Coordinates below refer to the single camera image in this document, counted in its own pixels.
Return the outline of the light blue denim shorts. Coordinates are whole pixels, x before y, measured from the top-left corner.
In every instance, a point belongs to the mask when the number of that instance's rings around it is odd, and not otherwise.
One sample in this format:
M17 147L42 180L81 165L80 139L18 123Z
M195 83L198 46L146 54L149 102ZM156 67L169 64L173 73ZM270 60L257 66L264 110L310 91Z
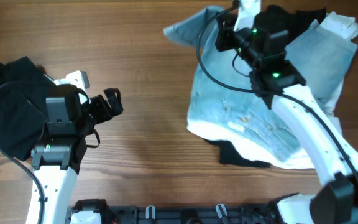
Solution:
M226 142L244 159L284 169L310 169L312 163L293 131L263 100L250 92L249 66L233 50L215 46L220 12L204 8L188 19L164 28L167 39L203 48L203 64L196 69L187 128L212 142ZM324 22L310 21L287 47L286 58L305 78L320 108L335 126L334 109L357 45L332 32Z

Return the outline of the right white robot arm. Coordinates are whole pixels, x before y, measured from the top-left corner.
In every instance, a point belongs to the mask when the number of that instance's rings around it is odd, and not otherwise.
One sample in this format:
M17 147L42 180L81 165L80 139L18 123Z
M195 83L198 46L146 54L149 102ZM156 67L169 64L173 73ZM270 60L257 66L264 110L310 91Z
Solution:
M219 51L235 50L251 68L250 91L295 133L321 183L315 195L273 201L274 223L358 223L358 152L317 104L301 73L286 58L288 32L253 26L235 29L237 16L218 17Z

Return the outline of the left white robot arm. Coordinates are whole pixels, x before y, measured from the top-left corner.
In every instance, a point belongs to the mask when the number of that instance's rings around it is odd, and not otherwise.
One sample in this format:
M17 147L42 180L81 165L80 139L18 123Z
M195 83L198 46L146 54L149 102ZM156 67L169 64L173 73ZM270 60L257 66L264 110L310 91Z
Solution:
M46 97L48 119L32 150L35 180L27 223L65 223L70 197L97 124L123 112L121 93L107 88L102 95L80 100L85 91L72 84L51 88Z

